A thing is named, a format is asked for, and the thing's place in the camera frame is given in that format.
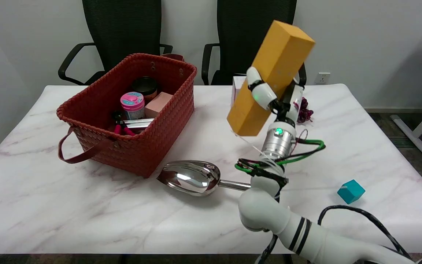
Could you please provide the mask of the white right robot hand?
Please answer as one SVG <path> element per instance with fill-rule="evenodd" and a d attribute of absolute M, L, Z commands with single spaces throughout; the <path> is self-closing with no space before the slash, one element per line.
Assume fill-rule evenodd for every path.
<path fill-rule="evenodd" d="M 257 104 L 275 114 L 276 121 L 286 122 L 295 127 L 303 105 L 305 86 L 300 85 L 293 79 L 279 99 L 270 85 L 262 80 L 255 67 L 249 67 L 246 74 L 248 89 Z"/>

